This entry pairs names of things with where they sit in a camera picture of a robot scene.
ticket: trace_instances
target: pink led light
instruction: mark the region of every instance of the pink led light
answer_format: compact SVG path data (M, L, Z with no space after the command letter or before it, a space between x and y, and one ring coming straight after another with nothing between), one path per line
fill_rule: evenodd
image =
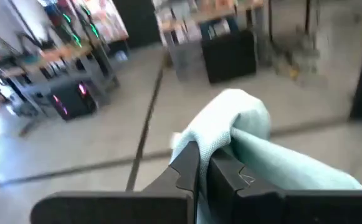
M81 93L83 95L87 94L87 90L85 89L85 87L81 83L79 84L79 89L80 89L80 91L81 91Z
M59 99L55 95L54 95L54 99L55 99L56 103L59 102Z

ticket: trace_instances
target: light blue cloth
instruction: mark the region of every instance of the light blue cloth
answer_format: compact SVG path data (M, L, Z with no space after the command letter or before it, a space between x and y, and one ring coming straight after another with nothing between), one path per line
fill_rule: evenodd
M211 223L206 174L213 152L231 143L238 160L282 189L362 189L352 176L268 141L270 117L264 104L242 90L224 90L189 124L174 143L171 162L189 141L200 150L198 223Z

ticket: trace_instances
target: towel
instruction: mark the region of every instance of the towel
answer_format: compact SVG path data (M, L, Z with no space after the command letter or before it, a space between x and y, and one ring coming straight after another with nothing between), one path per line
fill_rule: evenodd
M263 102L243 90L224 90L173 139L172 162L189 141L200 150L198 223L212 223L206 202L206 174L216 149L229 147L257 175L287 190L351 190L362 185L349 174L271 143L270 116Z

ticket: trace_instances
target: gray floor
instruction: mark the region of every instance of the gray floor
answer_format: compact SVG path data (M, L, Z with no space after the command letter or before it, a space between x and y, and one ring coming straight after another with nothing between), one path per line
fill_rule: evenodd
M322 10L320 77L309 77L306 86L276 76L271 69L214 86L199 68L191 70L182 82L173 70L165 70L135 190L146 187L168 165L173 132L182 131L225 88L241 88L260 98L270 112L273 130L346 118L362 63L362 23L355 24L348 10L337 4ZM27 223L32 205L57 191L125 190L162 53L160 47L132 53L119 70L121 88L112 91L111 104L89 118L69 123L59 118L44 121L20 138L16 133L26 121L0 110L0 183L80 168L0 187L0 224ZM272 140L345 170L362 182L362 123L274 136ZM157 153L163 156L152 159ZM93 166L102 162L107 166Z

